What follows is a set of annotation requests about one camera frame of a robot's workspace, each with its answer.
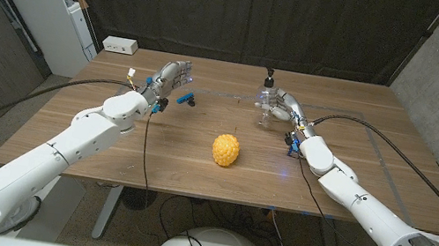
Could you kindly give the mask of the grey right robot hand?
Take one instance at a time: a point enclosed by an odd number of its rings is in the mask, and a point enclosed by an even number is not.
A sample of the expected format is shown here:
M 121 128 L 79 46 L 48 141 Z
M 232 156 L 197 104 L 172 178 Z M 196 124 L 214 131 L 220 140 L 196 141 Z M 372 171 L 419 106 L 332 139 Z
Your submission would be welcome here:
M 279 120 L 289 121 L 296 130 L 301 131 L 305 138 L 312 138 L 316 135 L 300 103 L 292 94 L 281 88 L 260 86 L 256 99 L 255 106 L 261 110 L 257 119 L 258 125 L 268 128 L 273 116 Z

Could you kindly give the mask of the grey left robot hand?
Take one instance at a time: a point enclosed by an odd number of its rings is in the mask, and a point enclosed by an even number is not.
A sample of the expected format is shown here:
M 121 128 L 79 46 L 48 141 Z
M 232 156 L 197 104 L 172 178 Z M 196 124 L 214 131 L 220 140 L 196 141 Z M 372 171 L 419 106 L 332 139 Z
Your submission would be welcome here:
M 192 63 L 178 61 L 167 63 L 160 71 L 155 72 L 152 82 L 146 86 L 142 95 L 149 104 L 162 98 L 167 98 L 172 90 L 187 85 L 191 77 Z

